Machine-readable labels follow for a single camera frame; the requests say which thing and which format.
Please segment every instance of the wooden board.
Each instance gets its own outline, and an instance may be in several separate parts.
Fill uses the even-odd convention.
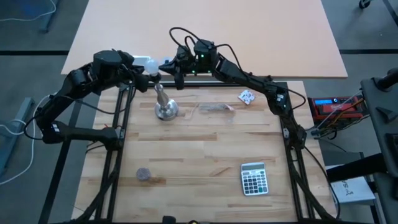
[[[320,0],[90,0],[62,73],[112,48],[173,58],[175,26],[231,45],[243,70],[257,76],[347,77]],[[174,32],[181,43],[186,35]],[[219,51],[234,61],[228,48]]]
[[[292,90],[305,94],[302,82],[288,84]],[[269,111],[265,97],[259,93],[250,105],[242,103],[237,96],[243,90],[167,88],[166,93],[180,108],[180,116],[169,122],[154,114],[154,90],[137,92],[129,117],[114,222],[160,222],[164,215],[175,216],[178,222],[296,220],[279,119]],[[290,96],[293,105],[302,102],[299,96]],[[116,98],[117,89],[104,91],[99,108],[112,111]],[[203,105],[214,103],[226,103],[235,110],[204,110]],[[308,104],[294,113],[304,128],[313,125]],[[112,119],[97,113],[94,128],[110,126]],[[318,142],[309,139],[307,147],[323,164]],[[105,155],[104,148],[87,154],[73,217],[79,216],[99,191]],[[334,214],[322,171],[306,151],[303,156],[311,191]],[[266,164],[269,194],[245,197],[240,165],[260,161]],[[152,172],[149,182],[136,179],[140,167]]]

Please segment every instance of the floor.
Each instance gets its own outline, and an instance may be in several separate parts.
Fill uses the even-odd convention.
[[[398,49],[398,26],[384,1],[390,1],[398,12],[398,1],[395,0],[374,0],[364,11],[358,9],[358,0],[322,1],[339,49]],[[60,1],[48,34],[38,32],[42,24],[40,20],[0,22],[0,50],[69,50],[87,2]],[[47,0],[1,1],[0,19],[34,16],[48,11],[49,6]],[[357,92],[362,79],[382,77],[398,64],[398,54],[343,54],[342,58],[348,79],[306,80],[308,96],[351,96]],[[25,97],[39,101],[57,91],[63,82],[59,73],[65,59],[66,56],[0,56],[0,74],[3,77],[0,82],[0,117],[13,119]],[[89,96],[86,101],[96,103],[98,97]],[[78,125],[90,127],[94,114],[93,110],[83,107]],[[69,115],[70,110],[62,114],[60,120],[66,122]],[[369,119],[342,131],[333,142],[350,152],[362,151],[365,156],[380,150]],[[70,218],[85,144],[74,142],[71,147],[50,222],[63,222]],[[20,138],[0,181],[26,168],[30,161],[30,145],[29,139]],[[338,150],[322,142],[321,146],[323,151]],[[59,151],[59,145],[35,142],[32,167],[16,180],[0,185],[1,223],[37,223]],[[373,222],[368,207],[363,205],[343,205],[341,217],[346,221]]]

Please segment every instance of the black metal frame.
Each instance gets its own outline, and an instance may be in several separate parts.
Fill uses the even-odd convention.
[[[175,84],[173,82],[162,82],[164,87],[175,87]],[[221,83],[221,82],[186,82],[185,87],[216,87],[216,86],[240,86],[237,84],[230,84],[230,83]],[[122,104],[122,99],[123,95],[126,91],[119,91],[118,94],[118,99],[116,102],[116,108],[115,112],[118,112],[121,110],[121,104]],[[122,125],[122,131],[124,131],[123,136],[125,135],[125,130],[127,128],[128,124],[128,118],[130,114],[130,102],[133,97],[133,91],[132,88],[128,89],[127,91],[127,101],[126,101],[126,110],[124,112],[124,117],[123,117],[123,125]],[[287,99],[288,101],[288,107],[292,108],[291,102],[290,102],[290,97]],[[72,117],[70,119],[69,125],[70,126],[75,126],[77,122],[77,117],[80,111],[81,104],[75,103],[74,109],[72,112]],[[119,113],[116,113],[113,118],[113,127],[116,127],[118,125],[119,121]],[[293,199],[294,199],[294,204],[295,204],[295,211],[297,215],[297,220],[298,222],[289,222],[289,223],[351,223],[351,222],[343,222],[343,221],[335,221],[335,220],[320,220],[315,218],[315,212],[313,210],[313,206],[310,203],[309,198],[305,198],[306,202],[306,207],[308,210],[308,218],[305,218],[303,213],[302,213],[302,208],[301,208],[301,203],[300,203],[300,196],[299,196],[299,188],[297,185],[302,185],[304,187],[308,188],[308,180],[307,180],[307,175],[305,171],[305,165],[303,161],[303,156],[301,150],[295,150],[295,153],[297,155],[297,160],[295,162],[298,162],[298,167],[299,167],[299,172],[297,172],[295,166],[294,166],[294,161],[292,157],[292,149],[288,147],[287,141],[284,138],[284,144],[285,144],[285,151],[286,151],[286,156],[287,156],[287,163],[288,163],[288,168],[289,168],[289,176],[290,176],[290,182],[292,184],[292,192],[293,192]],[[50,184],[49,191],[47,192],[47,197],[45,199],[44,206],[42,208],[42,213],[40,215],[39,219],[39,224],[47,224],[49,217],[50,217],[50,212],[51,208],[53,205],[53,201],[55,200],[55,196],[57,193],[58,185],[60,182],[60,178],[62,175],[63,167],[65,165],[66,158],[68,156],[68,150],[70,147],[70,140],[67,139],[63,144],[61,148],[60,155],[58,157],[57,165],[55,166],[55,170],[53,173],[52,181]],[[84,211],[83,215],[81,215],[79,218],[76,220],[70,220],[68,222],[63,222],[63,223],[113,223],[112,218],[113,218],[113,213],[114,213],[114,205],[116,202],[116,193],[118,190],[118,180],[119,180],[119,171],[121,168],[121,161],[122,161],[122,156],[123,156],[123,147],[121,148],[120,151],[117,152],[116,155],[116,162],[114,165],[114,168],[111,173],[109,173],[110,170],[110,165],[111,165],[111,159],[113,156],[112,151],[108,151],[106,153],[106,159],[104,163],[104,171],[103,171],[103,176],[101,179],[101,187],[100,190],[97,194],[97,196],[94,198],[94,200],[91,202],[91,204],[87,207],[87,209]],[[102,212],[103,212],[103,203],[104,203],[104,196],[105,193],[108,191],[108,189],[111,188],[111,195],[110,195],[110,200],[109,200],[109,207],[108,211],[106,214],[106,218],[102,218]],[[94,220],[89,220],[92,214],[95,211],[95,219]]]

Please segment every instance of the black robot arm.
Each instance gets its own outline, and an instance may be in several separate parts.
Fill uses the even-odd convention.
[[[55,119],[75,100],[90,93],[100,95],[114,86],[134,84],[141,92],[148,89],[149,77],[143,75],[144,67],[133,65],[134,57],[128,53],[104,50],[94,54],[93,62],[71,71],[61,89],[41,108],[34,118],[47,144],[60,143],[66,139],[100,141],[106,149],[119,149],[119,130],[104,128],[73,128]]]
[[[294,119],[293,110],[287,106],[289,90],[273,82],[271,77],[257,77],[241,70],[219,54],[217,47],[213,42],[199,39],[194,46],[195,55],[192,55],[186,47],[179,46],[174,59],[166,61],[159,70],[174,76],[178,90],[184,88],[184,76],[187,74],[211,73],[221,82],[237,83],[264,94],[271,112],[278,115],[284,124],[284,136],[289,140],[289,146],[303,149],[307,134]]]

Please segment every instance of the wood grain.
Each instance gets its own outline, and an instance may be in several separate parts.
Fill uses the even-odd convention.
[[[175,26],[231,45],[243,69],[257,76],[347,77],[320,0],[90,0],[62,74],[101,50],[173,58]],[[173,35],[183,43],[187,33]],[[233,60],[228,48],[218,50]]]
[[[289,88],[305,94],[302,82],[289,82]],[[168,88],[167,94],[180,106],[180,116],[169,122],[157,119],[154,114],[154,90],[137,92],[129,117],[115,222],[159,222],[164,215],[175,216],[179,222],[296,220],[279,119],[269,111],[263,95],[256,93],[256,99],[248,106],[242,103],[237,96],[243,90],[240,87],[184,91]],[[113,110],[116,98],[117,89],[103,92],[99,107]],[[294,94],[291,98],[293,105],[302,102]],[[235,110],[204,111],[200,107],[214,102],[227,103]],[[313,125],[308,104],[294,113],[303,127]],[[94,128],[103,128],[111,122],[112,116],[97,113]],[[318,142],[309,139],[307,147],[323,163]],[[77,208],[85,209],[98,192],[105,155],[104,148],[87,154]],[[307,152],[303,156],[311,191],[334,214],[328,184],[320,168]],[[265,162],[268,195],[243,195],[240,165],[245,162]],[[150,169],[153,176],[150,181],[136,179],[140,167]],[[81,213],[75,211],[74,217]]]

